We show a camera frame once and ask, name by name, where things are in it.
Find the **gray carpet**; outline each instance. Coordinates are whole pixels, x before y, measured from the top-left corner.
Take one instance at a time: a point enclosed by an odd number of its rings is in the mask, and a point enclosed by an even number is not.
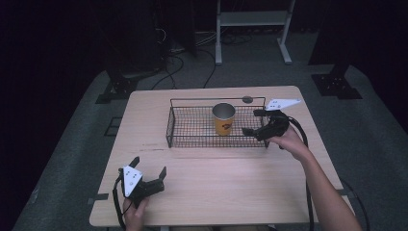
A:
[[[350,67],[345,75],[363,99],[322,97],[311,75],[328,73],[332,65],[308,66],[317,34],[290,34],[287,45],[292,65],[284,65],[277,35],[253,36],[251,42],[222,47],[223,64],[207,88],[287,86],[300,88],[339,176],[363,201],[371,230],[408,227],[408,136],[373,91],[363,73]],[[200,47],[214,54],[214,46]],[[178,55],[183,68],[173,75],[177,89],[203,88],[214,68],[210,55],[198,51]],[[180,66],[168,60],[168,70]],[[166,76],[163,71],[140,81],[138,90],[150,90]],[[115,137],[104,133],[112,117],[122,116],[126,100],[95,104],[109,83],[106,72],[95,77],[67,125],[44,170],[32,200],[14,230],[119,230],[89,224],[92,199],[97,194]],[[158,89],[171,89],[169,78]],[[365,218],[356,199],[350,199],[363,227]],[[308,230],[307,224],[280,224],[278,230]]]

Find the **dark background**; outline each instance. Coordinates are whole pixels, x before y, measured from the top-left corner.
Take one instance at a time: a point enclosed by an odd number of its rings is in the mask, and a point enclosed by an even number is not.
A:
[[[180,33],[191,35],[190,30],[180,29],[183,25],[172,24],[180,20],[186,22],[185,28],[193,25],[195,30],[215,29],[216,1],[168,2],[152,1],[152,17],[174,39]],[[222,6],[232,9],[234,1],[225,0]],[[283,0],[258,0],[244,2],[242,9],[277,10],[286,6]],[[127,31],[131,27],[126,29],[118,20],[123,13],[120,9],[107,0],[1,1],[2,230],[13,227],[84,92],[105,69],[103,51],[110,44],[104,37],[110,38],[123,54],[142,49],[129,47],[129,35],[138,40],[140,33],[137,26],[135,31]],[[333,64],[346,56],[369,77],[406,131],[407,10],[404,1],[297,1],[291,24],[291,31],[298,33],[320,29],[310,64]],[[183,42],[193,44],[193,40]],[[151,59],[165,55],[158,53]],[[143,67],[140,56],[125,56]]]

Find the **white metal stand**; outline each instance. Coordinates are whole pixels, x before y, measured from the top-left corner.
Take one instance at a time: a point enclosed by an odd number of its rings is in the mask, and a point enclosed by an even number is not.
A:
[[[291,24],[293,8],[295,0],[291,0],[291,4],[287,11],[275,12],[230,12],[223,13],[221,11],[220,0],[217,2],[217,42],[216,42],[216,64],[222,64],[221,54],[221,27],[223,26],[268,26],[268,25],[283,25],[282,38],[279,38],[278,45],[281,50],[285,64],[292,64],[292,59],[289,56],[285,41]]]

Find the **wire mesh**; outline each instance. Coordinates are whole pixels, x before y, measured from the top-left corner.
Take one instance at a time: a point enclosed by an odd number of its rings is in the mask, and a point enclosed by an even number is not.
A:
[[[232,131],[228,136],[216,133],[211,106],[171,107],[166,138],[168,147],[268,147],[268,142],[246,137],[242,128],[257,129],[268,123],[253,111],[264,106],[236,106]]]

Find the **yellow cup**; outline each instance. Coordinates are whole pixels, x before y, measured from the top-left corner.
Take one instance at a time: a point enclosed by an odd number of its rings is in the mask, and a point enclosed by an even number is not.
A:
[[[220,136],[228,136],[232,130],[235,107],[228,103],[219,103],[213,107],[213,116],[216,133]]]

